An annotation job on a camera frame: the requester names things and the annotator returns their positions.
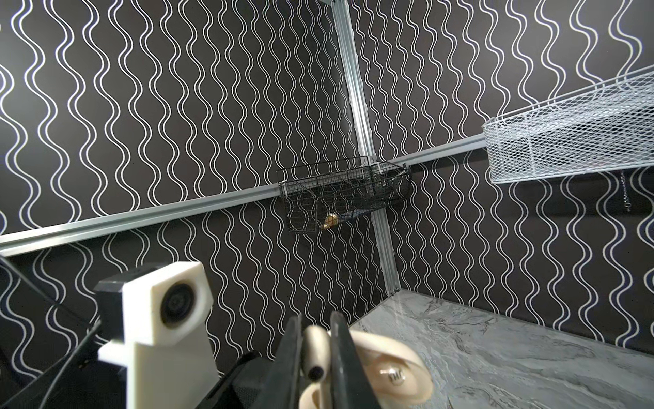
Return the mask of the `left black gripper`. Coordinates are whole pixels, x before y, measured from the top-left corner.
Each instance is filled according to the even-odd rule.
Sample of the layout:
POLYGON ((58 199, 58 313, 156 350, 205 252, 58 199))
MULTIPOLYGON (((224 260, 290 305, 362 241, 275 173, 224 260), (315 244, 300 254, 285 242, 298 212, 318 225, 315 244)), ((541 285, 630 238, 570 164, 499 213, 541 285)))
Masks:
POLYGON ((254 350, 243 354, 196 408, 252 408, 273 363, 254 350))

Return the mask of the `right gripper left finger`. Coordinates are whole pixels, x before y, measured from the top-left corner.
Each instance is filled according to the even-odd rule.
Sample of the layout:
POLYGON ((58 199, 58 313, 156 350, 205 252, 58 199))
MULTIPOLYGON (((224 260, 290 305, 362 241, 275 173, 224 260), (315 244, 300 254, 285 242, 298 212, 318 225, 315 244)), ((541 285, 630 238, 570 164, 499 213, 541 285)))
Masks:
POLYGON ((302 330, 301 315, 288 320, 274 363, 252 408, 298 408, 302 330))

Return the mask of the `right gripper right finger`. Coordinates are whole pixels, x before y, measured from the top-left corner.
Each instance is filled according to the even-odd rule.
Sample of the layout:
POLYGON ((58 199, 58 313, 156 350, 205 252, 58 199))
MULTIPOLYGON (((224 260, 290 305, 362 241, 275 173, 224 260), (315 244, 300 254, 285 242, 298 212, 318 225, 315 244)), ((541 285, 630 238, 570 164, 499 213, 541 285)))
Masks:
POLYGON ((330 315, 330 397, 333 408, 381 408, 357 354, 347 320, 330 315))

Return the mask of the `beige charging case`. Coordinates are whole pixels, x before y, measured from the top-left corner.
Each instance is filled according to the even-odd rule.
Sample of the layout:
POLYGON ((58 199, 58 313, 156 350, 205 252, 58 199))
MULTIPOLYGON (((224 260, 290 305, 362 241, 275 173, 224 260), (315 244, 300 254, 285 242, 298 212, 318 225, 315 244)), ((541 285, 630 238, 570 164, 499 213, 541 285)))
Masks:
MULTIPOLYGON (((434 383, 423 359, 410 347, 390 337, 351 330, 366 377, 382 408, 408 408, 426 402, 434 383)), ((333 408, 330 372, 325 381, 301 388, 299 407, 333 408)))

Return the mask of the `beige earbud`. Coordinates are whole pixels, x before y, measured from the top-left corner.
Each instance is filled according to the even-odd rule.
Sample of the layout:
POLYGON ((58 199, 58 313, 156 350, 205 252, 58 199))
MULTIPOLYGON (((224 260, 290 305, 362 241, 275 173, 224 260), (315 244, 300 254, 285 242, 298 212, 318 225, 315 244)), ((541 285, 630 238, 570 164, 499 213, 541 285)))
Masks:
POLYGON ((303 332, 302 340, 303 375, 312 383, 321 383, 326 380, 330 372, 330 364, 330 334, 323 327, 309 325, 303 332))

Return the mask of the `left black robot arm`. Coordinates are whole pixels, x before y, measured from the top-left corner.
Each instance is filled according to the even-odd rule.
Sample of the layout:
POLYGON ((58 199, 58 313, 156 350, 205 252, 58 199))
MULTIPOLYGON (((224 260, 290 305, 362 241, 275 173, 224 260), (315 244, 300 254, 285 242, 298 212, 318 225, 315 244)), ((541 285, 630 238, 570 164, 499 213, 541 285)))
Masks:
MULTIPOLYGON (((74 250, 38 252, 11 262, 16 272, 1 268, 2 402, 78 346, 100 317, 94 286, 136 265, 74 250)), ((274 356, 284 317, 264 303, 272 282, 248 265, 205 267, 214 294, 205 327, 219 373, 252 350, 274 356)))

